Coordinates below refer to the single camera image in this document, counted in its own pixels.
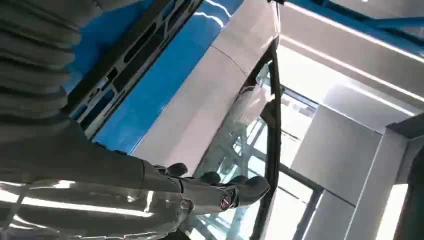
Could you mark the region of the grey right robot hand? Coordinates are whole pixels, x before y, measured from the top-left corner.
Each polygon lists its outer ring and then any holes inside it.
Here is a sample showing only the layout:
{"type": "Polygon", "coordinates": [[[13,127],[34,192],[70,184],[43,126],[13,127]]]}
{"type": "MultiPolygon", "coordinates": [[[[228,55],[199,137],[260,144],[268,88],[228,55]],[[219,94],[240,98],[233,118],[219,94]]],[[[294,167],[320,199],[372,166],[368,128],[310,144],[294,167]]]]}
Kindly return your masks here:
{"type": "Polygon", "coordinates": [[[3,240],[161,240],[186,218],[259,201],[269,183],[170,167],[89,141],[66,116],[0,118],[3,240]]]}

